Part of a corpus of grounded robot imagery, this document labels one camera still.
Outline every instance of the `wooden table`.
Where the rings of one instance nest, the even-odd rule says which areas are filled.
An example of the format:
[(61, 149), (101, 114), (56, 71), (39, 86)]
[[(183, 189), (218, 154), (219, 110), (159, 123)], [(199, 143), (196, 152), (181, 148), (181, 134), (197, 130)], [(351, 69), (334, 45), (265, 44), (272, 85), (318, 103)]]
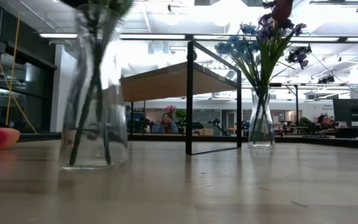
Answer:
[(186, 156), (183, 142), (130, 142), (125, 167), (67, 172), (58, 143), (0, 152), (0, 223), (358, 224), (358, 149), (244, 143)]

